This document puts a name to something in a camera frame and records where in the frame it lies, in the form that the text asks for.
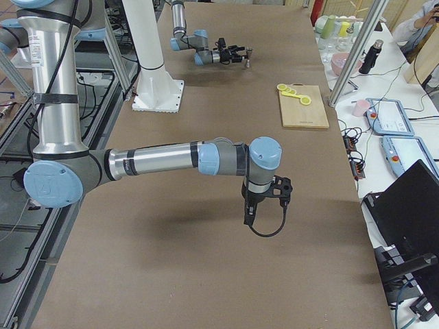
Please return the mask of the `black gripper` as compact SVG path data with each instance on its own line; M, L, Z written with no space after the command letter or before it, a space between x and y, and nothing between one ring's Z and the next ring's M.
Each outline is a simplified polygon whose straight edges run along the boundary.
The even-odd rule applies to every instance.
M262 193L254 193L250 191L246 186L241 188L241 195L244 198L244 224L247 226L253 226L257 213L257 204L262 202L268 197L270 191L264 191Z
M247 56L233 56L233 54L245 54L247 53L246 47L231 45L228 48L219 50L219 58L221 64L230 64L232 63L247 63Z

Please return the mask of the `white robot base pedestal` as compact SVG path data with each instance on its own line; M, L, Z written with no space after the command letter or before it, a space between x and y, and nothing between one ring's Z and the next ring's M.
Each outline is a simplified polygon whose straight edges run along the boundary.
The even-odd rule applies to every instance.
M141 67L135 111L177 113L185 83L167 72L151 1L123 0L123 7Z

